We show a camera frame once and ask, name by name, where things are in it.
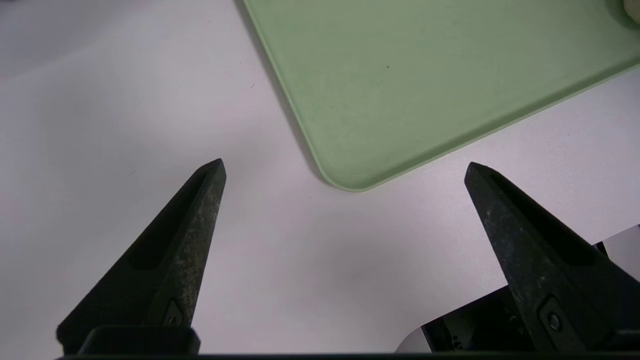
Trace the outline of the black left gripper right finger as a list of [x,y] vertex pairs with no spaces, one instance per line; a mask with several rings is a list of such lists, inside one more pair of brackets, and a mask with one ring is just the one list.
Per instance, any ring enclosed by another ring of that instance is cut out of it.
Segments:
[[498,171],[464,184],[537,350],[637,353],[639,282]]

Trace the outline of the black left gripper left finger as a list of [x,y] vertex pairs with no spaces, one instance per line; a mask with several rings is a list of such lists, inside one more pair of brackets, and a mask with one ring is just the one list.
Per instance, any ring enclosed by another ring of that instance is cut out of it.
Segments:
[[55,331],[66,354],[196,354],[192,328],[226,186],[199,167]]

